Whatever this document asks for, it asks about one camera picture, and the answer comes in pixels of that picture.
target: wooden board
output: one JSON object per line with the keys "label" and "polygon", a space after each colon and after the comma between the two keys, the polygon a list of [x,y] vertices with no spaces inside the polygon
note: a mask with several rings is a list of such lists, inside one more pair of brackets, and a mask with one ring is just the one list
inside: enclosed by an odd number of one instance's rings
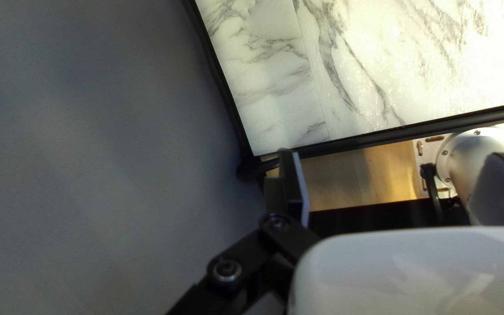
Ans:
{"label": "wooden board", "polygon": [[312,211],[426,197],[415,186],[420,177],[411,141],[304,159],[301,165]]}

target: screw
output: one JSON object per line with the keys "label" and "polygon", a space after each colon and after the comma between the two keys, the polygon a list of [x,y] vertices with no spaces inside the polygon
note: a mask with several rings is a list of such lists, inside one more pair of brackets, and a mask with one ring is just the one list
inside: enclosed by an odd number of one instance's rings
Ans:
{"label": "screw", "polygon": [[231,282],[242,273],[242,266],[233,258],[219,258],[213,267],[215,279],[221,282]]}
{"label": "screw", "polygon": [[266,219],[265,223],[270,229],[276,232],[283,232],[289,227],[287,220],[279,215],[270,216]]}

